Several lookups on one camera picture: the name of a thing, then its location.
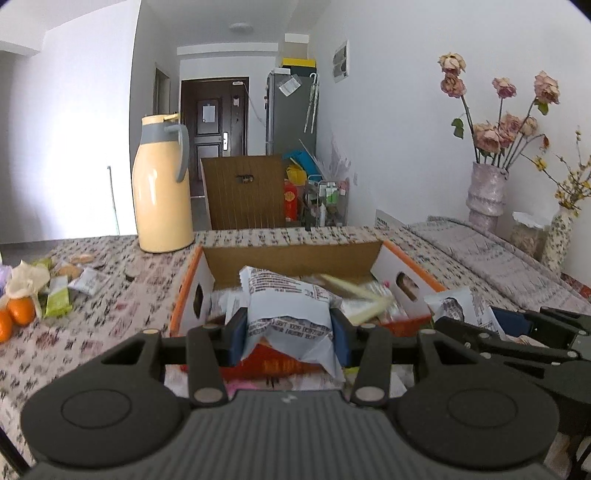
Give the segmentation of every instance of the gray refrigerator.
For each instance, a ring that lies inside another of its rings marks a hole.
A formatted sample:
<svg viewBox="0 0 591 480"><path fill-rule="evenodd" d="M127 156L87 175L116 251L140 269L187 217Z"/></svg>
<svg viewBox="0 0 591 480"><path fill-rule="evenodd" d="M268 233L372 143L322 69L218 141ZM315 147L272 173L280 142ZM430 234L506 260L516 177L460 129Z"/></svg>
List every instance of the gray refrigerator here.
<svg viewBox="0 0 591 480"><path fill-rule="evenodd" d="M316 125L314 133L310 133L312 113L307 133L304 133L312 79L299 76L301 86L290 96L285 96L279 85L288 78L289 75L270 73L267 79L267 155L303 150L300 140L311 154L316 155Z"/></svg>

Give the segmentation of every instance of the yellow thermos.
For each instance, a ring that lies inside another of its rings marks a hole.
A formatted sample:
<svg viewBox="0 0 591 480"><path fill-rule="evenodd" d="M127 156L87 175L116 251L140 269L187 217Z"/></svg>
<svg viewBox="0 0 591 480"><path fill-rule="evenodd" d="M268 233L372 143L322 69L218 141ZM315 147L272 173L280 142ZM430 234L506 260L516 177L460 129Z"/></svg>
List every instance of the yellow thermos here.
<svg viewBox="0 0 591 480"><path fill-rule="evenodd" d="M189 133L178 117L142 118L132 182L139 247L145 252L179 250L195 239L187 175Z"/></svg>

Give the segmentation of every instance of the thermos lid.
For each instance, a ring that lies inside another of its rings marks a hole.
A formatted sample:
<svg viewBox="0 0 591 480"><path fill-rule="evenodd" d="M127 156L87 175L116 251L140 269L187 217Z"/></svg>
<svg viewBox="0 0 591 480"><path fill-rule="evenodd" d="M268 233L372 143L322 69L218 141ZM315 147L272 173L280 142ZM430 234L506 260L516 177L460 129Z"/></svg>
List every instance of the thermos lid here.
<svg viewBox="0 0 591 480"><path fill-rule="evenodd" d="M172 113L170 115L148 115L142 118L142 125L162 124L172 120L178 120L180 115Z"/></svg>

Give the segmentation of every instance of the paper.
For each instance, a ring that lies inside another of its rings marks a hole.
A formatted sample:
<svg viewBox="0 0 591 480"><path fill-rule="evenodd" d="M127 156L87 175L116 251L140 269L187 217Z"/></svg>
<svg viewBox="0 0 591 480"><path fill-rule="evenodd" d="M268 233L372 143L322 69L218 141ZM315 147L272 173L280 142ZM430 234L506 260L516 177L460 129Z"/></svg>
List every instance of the paper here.
<svg viewBox="0 0 591 480"><path fill-rule="evenodd" d="M501 340L507 340L507 335L501 328L495 314L492 313L492 309L480 295L472 293L470 287L427 295L425 296L425 302L433 312L434 322L441 317L449 317L496 332Z"/></svg>
<svg viewBox="0 0 591 480"><path fill-rule="evenodd" d="M212 124L216 121L216 106L204 105L203 107L203 123Z"/></svg>
<svg viewBox="0 0 591 480"><path fill-rule="evenodd" d="M297 79L295 75L292 75L289 80L284 82L282 85L279 86L279 90L281 93L286 97L289 97L292 93L294 93L298 88L301 87L300 81Z"/></svg>
<svg viewBox="0 0 591 480"><path fill-rule="evenodd" d="M333 378L344 380L329 312L338 297L317 285L252 267L240 271L240 281L248 304L243 360L265 338L275 350L320 364Z"/></svg>

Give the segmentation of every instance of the table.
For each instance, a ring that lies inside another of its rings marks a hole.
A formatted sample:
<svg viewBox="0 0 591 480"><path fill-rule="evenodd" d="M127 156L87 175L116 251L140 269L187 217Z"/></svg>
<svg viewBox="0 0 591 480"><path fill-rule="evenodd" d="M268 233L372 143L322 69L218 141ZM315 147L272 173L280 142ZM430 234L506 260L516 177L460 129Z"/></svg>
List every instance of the table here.
<svg viewBox="0 0 591 480"><path fill-rule="evenodd" d="M256 247L290 244L347 244L391 239L447 288L475 287L494 306L514 309L508 299L467 268L406 229L386 231L370 227L206 231L186 249L152 255L139 249L137 237L99 237L61 241L51 252L54 261L82 253L104 262L111 280L94 298L77 295L64 318L36 320L0 345L0 426L29 463L31 454L20 431L19 415L27 398L53 379L73 370L122 340L146 329L164 335L184 273L196 245ZM137 276L126 278L133 265ZM14 473L0 459L2 478Z"/></svg>

